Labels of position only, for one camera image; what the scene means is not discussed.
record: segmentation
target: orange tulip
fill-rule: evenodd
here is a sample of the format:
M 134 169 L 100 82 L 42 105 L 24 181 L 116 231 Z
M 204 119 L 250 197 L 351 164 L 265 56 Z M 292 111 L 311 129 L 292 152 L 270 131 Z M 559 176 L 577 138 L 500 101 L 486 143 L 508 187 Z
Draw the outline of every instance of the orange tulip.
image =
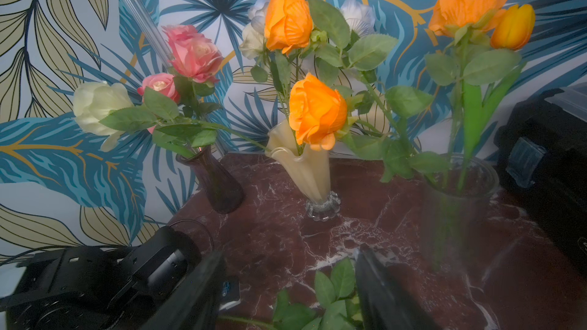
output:
M 482 28 L 487 32 L 500 22 L 505 14 L 501 9 L 507 0 L 438 0 L 434 6 L 429 29 L 437 35 L 454 37 L 456 30 L 466 24 L 475 24 L 488 11 L 495 11 L 495 15 Z
M 270 0 L 265 16 L 265 37 L 270 51 L 289 54 L 310 43 L 314 25 L 306 0 Z
M 534 22 L 536 14 L 530 4 L 524 4 L 520 8 L 517 4 L 511 6 L 491 36 L 491 46 L 511 50 L 523 48 L 530 40 Z
M 290 94 L 290 127 L 298 144 L 310 144 L 313 150 L 331 150 L 334 133 L 346 123 L 347 106 L 338 91 L 332 90 L 308 73 Z

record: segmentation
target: vase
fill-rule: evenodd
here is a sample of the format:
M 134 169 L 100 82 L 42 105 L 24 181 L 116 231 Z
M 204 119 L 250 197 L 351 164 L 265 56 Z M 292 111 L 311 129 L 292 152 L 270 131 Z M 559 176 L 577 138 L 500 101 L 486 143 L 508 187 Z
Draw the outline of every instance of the vase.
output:
M 420 252 L 445 273 L 462 273 L 474 260 L 479 224 L 500 184 L 487 162 L 472 158 L 464 174 L 463 162 L 462 154 L 452 154 L 449 171 L 429 175 L 424 184 Z
M 268 133 L 265 154 L 285 168 L 293 183 L 304 194 L 308 216 L 316 221 L 336 217 L 341 200 L 330 190 L 330 162 L 328 150 L 312 150 L 306 145 L 301 156 L 297 155 L 293 130 L 287 121 L 277 124 Z
M 241 184 L 212 156 L 210 146 L 202 148 L 192 158 L 177 155 L 175 159 L 191 167 L 212 209 L 217 213 L 231 213 L 245 199 Z

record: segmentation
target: glass vase base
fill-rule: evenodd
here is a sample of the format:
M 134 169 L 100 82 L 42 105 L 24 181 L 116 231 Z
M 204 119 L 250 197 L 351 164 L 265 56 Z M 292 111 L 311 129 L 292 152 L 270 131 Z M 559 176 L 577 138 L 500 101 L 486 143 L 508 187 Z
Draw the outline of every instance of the glass vase base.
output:
M 332 191 L 328 194 L 327 200 L 323 203 L 315 203 L 310 199 L 306 202 L 308 217 L 314 219 L 316 222 L 324 222 L 332 219 L 338 215 L 340 210 L 341 199 L 338 197 L 338 194 Z

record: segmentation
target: wallpaper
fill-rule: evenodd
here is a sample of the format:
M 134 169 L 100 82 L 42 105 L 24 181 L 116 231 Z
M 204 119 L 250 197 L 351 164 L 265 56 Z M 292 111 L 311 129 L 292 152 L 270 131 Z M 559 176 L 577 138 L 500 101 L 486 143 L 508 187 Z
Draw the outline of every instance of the wallpaper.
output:
M 213 121 L 265 142 L 283 119 L 275 92 L 257 84 L 252 61 L 238 50 L 248 8 L 256 0 L 142 0 L 158 26 L 193 24 L 225 57 L 216 93 L 224 109 Z M 344 0 L 327 0 L 339 6 Z M 449 92 L 424 71 L 423 55 L 448 44 L 427 29 L 436 0 L 361 0 L 376 13 L 376 30 L 399 39 L 379 66 L 380 91 L 410 85 L 435 102 L 410 120 L 423 150 L 445 152 Z M 537 12 L 528 64 L 483 135 L 477 155 L 494 160 L 496 129 L 512 107 L 542 91 L 587 81 L 585 0 L 509 0 Z M 72 94 L 84 81 L 123 83 L 138 102 L 143 77 L 163 63 L 118 0 L 0 0 L 0 260 L 50 244 L 140 244 L 196 191 L 195 175 L 147 132 L 127 136 L 111 152 L 104 137 L 84 134 L 72 120 Z M 311 60 L 305 71 L 314 71 Z M 348 75 L 339 83 L 353 87 Z M 363 117 L 388 128 L 377 107 Z M 221 135 L 223 151 L 254 151 Z M 462 150 L 462 138 L 456 145 Z M 344 146 L 335 155 L 348 156 Z

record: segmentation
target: red marble surface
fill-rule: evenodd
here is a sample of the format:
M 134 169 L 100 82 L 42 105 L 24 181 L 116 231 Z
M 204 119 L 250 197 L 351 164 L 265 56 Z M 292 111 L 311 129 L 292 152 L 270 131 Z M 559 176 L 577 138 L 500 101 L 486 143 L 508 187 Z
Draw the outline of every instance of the red marble surface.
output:
M 380 162 L 331 159 L 339 217 L 314 222 L 304 196 L 281 165 L 260 155 L 231 154 L 223 165 L 242 184 L 246 200 L 228 216 L 216 214 L 198 193 L 172 221 L 197 218 L 224 251 L 228 273 L 239 276 L 242 304 L 227 314 L 268 320 L 277 292 L 316 307 L 313 278 L 370 246 L 435 321 L 452 330 L 580 329 L 584 279 L 513 199 L 491 200 L 478 232 L 477 260 L 462 276 L 435 273 L 419 253 L 422 182 L 379 182 Z M 206 236 L 190 223 L 177 229 L 202 250 Z M 217 329 L 245 329 L 223 322 Z

